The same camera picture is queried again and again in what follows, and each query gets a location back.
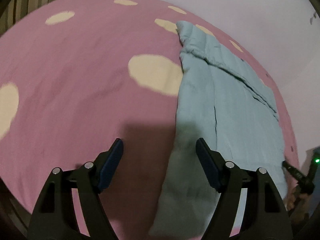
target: white wall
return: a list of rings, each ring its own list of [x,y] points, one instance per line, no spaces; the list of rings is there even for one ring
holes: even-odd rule
[[[320,46],[297,78],[280,90],[296,136],[300,166],[320,146]]]
[[[319,17],[308,0],[164,0],[215,25],[245,47],[279,88],[312,59]]]
[[[292,120],[300,164],[320,145],[320,20],[308,0],[164,0],[229,34],[270,73]]]

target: cream oval spot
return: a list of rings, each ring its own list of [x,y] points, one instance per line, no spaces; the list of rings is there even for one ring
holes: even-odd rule
[[[211,31],[209,31],[207,28],[205,28],[205,27],[203,27],[203,26],[201,26],[201,25],[198,25],[198,24],[196,24],[196,27],[198,27],[201,31],[203,31],[204,33],[206,33],[206,34],[209,34],[209,35],[212,35],[213,37],[215,37],[214,35],[213,35],[213,33],[211,32]]]
[[[261,80],[262,84],[264,84],[266,86],[266,84],[263,82],[263,80],[262,79],[260,79],[260,80]]]
[[[163,20],[163,19],[155,19],[155,23],[169,32],[178,34],[177,26],[173,22]]]
[[[15,84],[9,83],[0,88],[0,139],[9,131],[19,104],[19,92]]]
[[[122,4],[122,5],[137,5],[138,4],[137,2],[130,1],[130,0],[114,0],[113,2],[117,3],[117,4]]]
[[[229,41],[232,43],[233,46],[235,46],[236,49],[238,49],[239,51],[243,52],[243,50],[239,47],[238,44],[236,44],[236,43],[235,43],[234,41],[232,41],[232,40],[229,40]]]
[[[75,15],[75,12],[72,11],[65,11],[65,12],[60,12],[55,15],[52,15],[49,17],[46,21],[45,24],[47,25],[54,25],[57,23],[65,22],[72,18]]]
[[[177,96],[182,80],[182,68],[160,55],[133,56],[128,63],[129,75],[141,87],[169,96]]]
[[[168,8],[170,8],[170,9],[172,9],[172,10],[178,12],[178,13],[187,14],[184,10],[181,10],[180,8],[175,7],[175,6],[169,5]]]

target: wrinkled fabric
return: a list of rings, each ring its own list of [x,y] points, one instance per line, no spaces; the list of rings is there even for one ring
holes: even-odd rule
[[[272,90],[212,35],[185,21],[177,27],[184,74],[176,137],[149,234],[187,239],[204,233],[219,200],[197,158],[198,138],[242,169],[266,168],[282,198],[287,184],[281,168],[284,140]],[[241,226],[245,196],[243,190],[234,228]]]

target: pink bedsheet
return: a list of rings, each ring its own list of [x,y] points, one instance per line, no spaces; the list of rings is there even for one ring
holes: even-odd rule
[[[285,156],[298,165],[288,112],[264,68],[221,30],[168,6],[159,0],[57,0],[0,38],[0,93],[10,101],[4,89],[10,84],[19,94],[11,125],[0,134],[0,176],[27,210],[32,212],[52,168],[92,161],[119,137],[124,156],[100,199],[119,239],[146,237],[174,140],[177,96],[137,82],[128,62],[153,54],[180,65],[181,49],[170,23],[159,26],[155,19],[203,26],[252,66],[275,94]],[[52,17],[61,12],[62,20]]]

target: metal screw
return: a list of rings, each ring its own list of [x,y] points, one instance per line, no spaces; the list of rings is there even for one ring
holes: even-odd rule
[[[53,170],[52,170],[52,173],[53,174],[58,174],[60,172],[60,168],[54,168]]]
[[[228,168],[233,168],[235,166],[235,164],[233,162],[226,162],[226,166]]]
[[[93,167],[93,163],[92,162],[87,162],[84,164],[84,167],[87,168],[87,169],[90,169]]]
[[[259,168],[259,171],[262,173],[262,174],[266,174],[267,173],[267,170],[265,168]]]

